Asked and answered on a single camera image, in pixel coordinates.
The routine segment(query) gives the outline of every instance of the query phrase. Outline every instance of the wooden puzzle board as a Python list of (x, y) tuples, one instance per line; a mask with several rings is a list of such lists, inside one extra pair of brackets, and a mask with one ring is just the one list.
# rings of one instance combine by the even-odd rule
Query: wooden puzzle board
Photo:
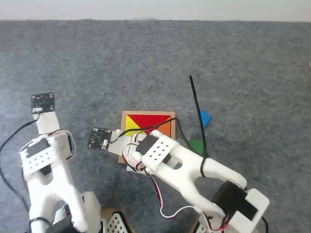
[[(167, 111), (123, 111), (121, 120), (121, 129), (135, 129), (144, 128), (151, 125), (159, 124), (165, 120), (176, 117), (175, 112)], [(161, 125), (159, 128), (160, 132), (175, 139), (176, 137), (176, 123), (175, 121), (168, 122)], [(132, 136), (139, 131), (128, 132), (127, 136)], [(118, 156), (118, 163), (124, 164), (124, 160), (121, 156)]]

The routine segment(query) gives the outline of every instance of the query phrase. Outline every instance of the yellow triangle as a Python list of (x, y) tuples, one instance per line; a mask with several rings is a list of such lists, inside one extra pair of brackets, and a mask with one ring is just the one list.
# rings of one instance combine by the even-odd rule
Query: yellow triangle
[[(128, 115), (126, 115), (125, 119), (125, 130), (129, 129), (139, 129), (140, 127), (138, 124), (136, 124)], [(138, 133), (139, 131), (131, 131), (126, 133), (126, 136), (133, 136), (134, 134)]]

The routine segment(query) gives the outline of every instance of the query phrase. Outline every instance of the green block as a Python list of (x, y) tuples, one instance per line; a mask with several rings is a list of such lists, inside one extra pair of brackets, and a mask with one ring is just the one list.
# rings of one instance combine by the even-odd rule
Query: green block
[(189, 140), (189, 144), (190, 144), (200, 155), (203, 155), (203, 140)]

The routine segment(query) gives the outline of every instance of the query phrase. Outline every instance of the black circuit board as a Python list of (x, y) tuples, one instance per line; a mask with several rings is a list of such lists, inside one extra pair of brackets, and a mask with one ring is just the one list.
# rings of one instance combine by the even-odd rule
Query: black circuit board
[(112, 134), (111, 129), (103, 129), (103, 128), (92, 129), (87, 147), (89, 149), (95, 150), (108, 150), (109, 144), (107, 144), (107, 146), (103, 144), (105, 140), (107, 140), (108, 142), (110, 141), (111, 134)]
[(43, 93), (31, 95), (31, 112), (35, 113), (47, 113), (55, 111), (55, 99), (54, 93)]

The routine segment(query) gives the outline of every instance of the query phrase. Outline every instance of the white wall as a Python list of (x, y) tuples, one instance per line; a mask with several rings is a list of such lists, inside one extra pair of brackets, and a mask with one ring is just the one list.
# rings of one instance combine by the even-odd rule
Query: white wall
[(0, 19), (310, 21), (311, 0), (0, 0)]

